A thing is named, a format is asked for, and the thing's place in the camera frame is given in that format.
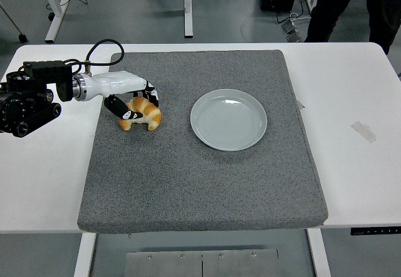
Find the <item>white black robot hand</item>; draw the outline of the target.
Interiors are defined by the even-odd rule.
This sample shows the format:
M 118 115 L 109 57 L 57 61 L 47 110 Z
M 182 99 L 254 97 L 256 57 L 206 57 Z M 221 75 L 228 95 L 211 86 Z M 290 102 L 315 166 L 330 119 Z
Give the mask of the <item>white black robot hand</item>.
M 140 118 L 143 115 L 138 110 L 131 110 L 117 96 L 125 93 L 138 93 L 156 107 L 159 97 L 154 86 L 147 80 L 127 71 L 115 71 L 90 76 L 79 73 L 74 76 L 76 81 L 73 97 L 77 101 L 89 101 L 96 96 L 105 98 L 104 105 L 109 111 L 122 120 Z

